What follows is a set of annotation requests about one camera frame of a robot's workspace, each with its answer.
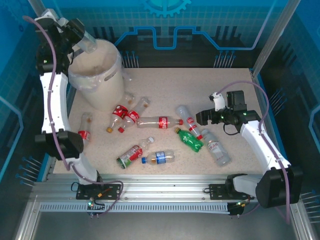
enclosure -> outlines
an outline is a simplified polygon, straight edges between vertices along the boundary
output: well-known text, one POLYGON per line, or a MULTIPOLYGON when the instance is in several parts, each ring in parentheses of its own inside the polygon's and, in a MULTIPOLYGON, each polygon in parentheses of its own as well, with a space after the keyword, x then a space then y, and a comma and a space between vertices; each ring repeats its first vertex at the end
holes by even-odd
MULTIPOLYGON (((0 0, 1 239, 318 239, 319 9, 318 0, 0 0), (46 9, 60 18, 78 18, 94 38, 116 46, 125 90, 135 95, 135 104, 140 97, 150 99, 143 117, 177 117, 179 105, 195 116, 213 108, 208 96, 229 83, 260 85, 270 102, 264 120, 268 135, 292 166, 303 171, 290 224, 281 217, 284 207, 260 207, 239 219, 205 213, 238 201, 211 200, 204 188, 224 184, 230 174, 262 175, 240 134, 228 136, 221 125, 205 126, 232 159, 219 168, 208 161, 205 149, 188 151, 172 129, 133 127, 123 134, 107 133, 112 111, 94 109, 68 84, 71 130, 78 131, 83 112, 93 113, 91 142, 84 150, 89 162, 104 180, 124 182, 115 208, 91 219, 87 202, 72 192, 76 175, 35 143, 44 121, 36 69, 40 41, 35 26, 22 16, 34 19, 46 9), (135 162, 121 169, 116 158, 150 136, 155 142, 147 154, 173 149, 176 161, 161 167, 135 162)), ((228 89, 236 90, 244 91, 248 110, 260 117, 265 113, 266 100, 258 88, 237 84, 228 89)), ((226 126, 228 133, 234 130, 226 126)), ((257 200, 251 203, 245 213, 256 208, 257 200)))

coca-cola label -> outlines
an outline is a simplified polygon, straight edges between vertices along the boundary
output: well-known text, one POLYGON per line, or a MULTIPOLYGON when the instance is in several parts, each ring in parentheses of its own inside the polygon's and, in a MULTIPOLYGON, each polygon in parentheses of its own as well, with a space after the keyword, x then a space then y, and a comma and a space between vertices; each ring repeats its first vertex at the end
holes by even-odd
POLYGON ((78 131, 78 134, 82 137, 82 139, 90 141, 90 132, 78 131))
POLYGON ((140 118, 139 114, 133 110, 128 112, 127 116, 131 118, 134 123, 138 120, 138 118, 140 118))
POLYGON ((112 114, 117 115, 123 119, 127 113, 128 113, 128 109, 125 106, 118 105, 115 107, 112 114))
POLYGON ((186 120, 186 122, 187 122, 188 124, 193 124, 193 123, 195 122, 195 120, 194 120, 192 117, 188 117, 187 120, 186 120))
POLYGON ((159 128, 167 129, 168 128, 168 118, 166 116, 159 117, 159 128))

white bottle cap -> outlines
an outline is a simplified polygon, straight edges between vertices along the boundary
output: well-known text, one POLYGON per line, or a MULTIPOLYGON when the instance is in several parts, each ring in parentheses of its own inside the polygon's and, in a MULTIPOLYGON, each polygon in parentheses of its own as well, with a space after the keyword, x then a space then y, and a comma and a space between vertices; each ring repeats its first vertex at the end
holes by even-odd
POLYGON ((148 139, 149 139, 149 141, 150 141, 152 144, 155 142, 155 140, 154 140, 153 137, 149 137, 148 139))

cable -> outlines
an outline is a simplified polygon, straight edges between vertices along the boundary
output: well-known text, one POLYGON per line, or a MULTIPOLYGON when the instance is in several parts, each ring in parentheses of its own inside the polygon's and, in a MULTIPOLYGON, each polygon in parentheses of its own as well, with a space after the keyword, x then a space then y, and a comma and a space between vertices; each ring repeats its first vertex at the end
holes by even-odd
POLYGON ((226 124, 223 124, 223 131, 225 132, 225 134, 229 135, 229 136, 234 136, 234 135, 237 135, 238 132, 235 132, 235 133, 227 133, 226 132, 226 124))
POLYGON ((89 183, 92 183, 92 184, 97 184, 97 185, 105 185, 105 184, 113 184, 113 183, 120 183, 121 184, 121 187, 120 187, 120 192, 119 192, 119 195, 117 197, 117 199, 112 203, 112 205, 103 213, 101 213, 100 215, 103 215, 103 214, 106 214, 107 212, 109 212, 112 207, 116 204, 116 202, 120 199, 120 196, 122 194, 122 191, 124 189, 124 183, 120 180, 115 180, 115 181, 107 181, 107 182, 98 182, 98 181, 92 181, 88 178, 86 178, 85 176, 82 176, 78 171, 77 169, 75 168, 74 166, 74 163, 73 162, 69 162, 69 164, 67 163, 66 161, 66 158, 64 156, 64 153, 62 152, 62 149, 59 145, 59 142, 58 142, 58 138, 57 138, 57 134, 56 134, 56 129, 55 129, 55 122, 53 120, 53 117, 52 117, 52 112, 51 112, 51 93, 52 93, 52 86, 54 84, 54 80, 55 80, 55 75, 56 75, 56 70, 57 70, 57 56, 56 56, 56 51, 55 51, 55 47, 54 47, 54 44, 53 42, 51 41, 49 35, 46 33, 46 31, 44 30, 44 28, 37 22, 35 21, 34 19, 32 19, 31 17, 29 16, 26 16, 24 15, 22 17, 26 22, 28 23, 32 23, 34 25, 36 25, 39 30, 42 32, 42 34, 44 35, 45 39, 47 40, 49 46, 50 46, 50 49, 51 49, 51 52, 52 52, 52 61, 53 61, 53 66, 52 66, 52 74, 51 74, 51 78, 50 78, 50 83, 49 83, 49 88, 48 88, 48 98, 47 98, 47 107, 48 107, 48 117, 49 117, 49 121, 50 121, 50 126, 51 126, 51 129, 52 129, 52 136, 53 136, 53 140, 54 140, 54 144, 56 146, 56 149, 62 159, 62 162, 65 166, 65 168, 70 171, 71 169, 71 166, 72 166, 72 169, 73 171, 75 172, 75 174, 89 182, 89 183))
POLYGON ((234 85, 234 84, 240 84, 240 83, 245 83, 245 84, 251 84, 256 86, 264 95, 265 101, 266 101, 266 111, 263 114, 258 128, 259 128, 259 133, 262 137, 262 139, 264 140, 265 144, 269 147, 270 151, 272 152, 273 156, 275 157, 275 159, 277 160, 277 162, 279 163, 282 172, 283 172, 283 176, 284 176, 284 182, 285 182, 285 207, 286 207, 286 223, 289 224, 290 223, 290 186, 289 186, 289 179, 288 179, 288 174, 287 171, 285 169, 285 166, 283 165, 283 163, 281 162, 280 157, 277 155, 276 151, 274 150, 274 148, 271 146, 270 142, 267 140, 267 138, 265 137, 265 135, 262 133, 262 123, 265 120, 265 118, 268 115, 269 112, 269 99, 268 96, 266 94, 266 92, 263 90, 263 88, 261 86, 259 86, 258 84, 252 82, 252 81, 234 81, 232 83, 229 83, 228 85, 226 85, 225 87, 223 87, 220 91, 218 91, 216 94, 220 94, 222 91, 224 91, 225 89, 227 89, 228 87, 234 85))

bottle cap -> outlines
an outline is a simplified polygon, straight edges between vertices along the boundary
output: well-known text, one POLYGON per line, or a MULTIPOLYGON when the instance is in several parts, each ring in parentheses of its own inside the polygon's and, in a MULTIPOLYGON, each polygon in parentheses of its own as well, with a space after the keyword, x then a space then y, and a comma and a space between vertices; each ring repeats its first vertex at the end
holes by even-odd
POLYGON ((108 127, 108 128, 106 129, 106 131, 107 131, 108 133, 112 133, 112 132, 113 132, 113 129, 112 129, 111 127, 108 127))

